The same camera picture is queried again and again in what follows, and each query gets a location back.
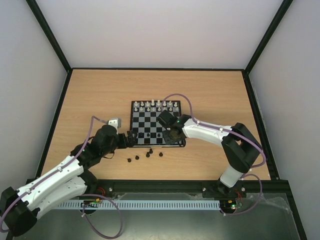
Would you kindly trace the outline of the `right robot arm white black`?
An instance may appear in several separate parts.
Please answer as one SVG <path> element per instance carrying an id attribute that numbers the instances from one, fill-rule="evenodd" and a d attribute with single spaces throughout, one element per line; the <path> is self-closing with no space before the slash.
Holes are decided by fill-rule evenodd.
<path id="1" fill-rule="evenodd" d="M 218 183 L 218 191 L 224 196 L 235 191 L 237 181 L 263 153 L 258 141 L 242 123 L 234 126 L 216 125 L 201 122 L 186 114 L 178 118 L 167 110 L 162 111 L 156 121 L 164 128 L 162 135 L 168 145 L 189 138 L 212 143 L 224 150 L 228 167 L 219 177 Z"/>

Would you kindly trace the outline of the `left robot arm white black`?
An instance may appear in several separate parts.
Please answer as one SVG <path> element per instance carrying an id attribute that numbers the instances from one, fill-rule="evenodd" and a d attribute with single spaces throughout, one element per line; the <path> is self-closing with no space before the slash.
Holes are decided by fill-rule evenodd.
<path id="1" fill-rule="evenodd" d="M 46 174 L 18 189 L 5 189 L 0 195 L 0 223 L 7 229 L 0 231 L 21 236 L 55 206 L 94 193 L 98 180 L 89 169 L 115 150 L 133 147 L 137 135 L 119 133 L 116 126 L 105 124 Z"/>

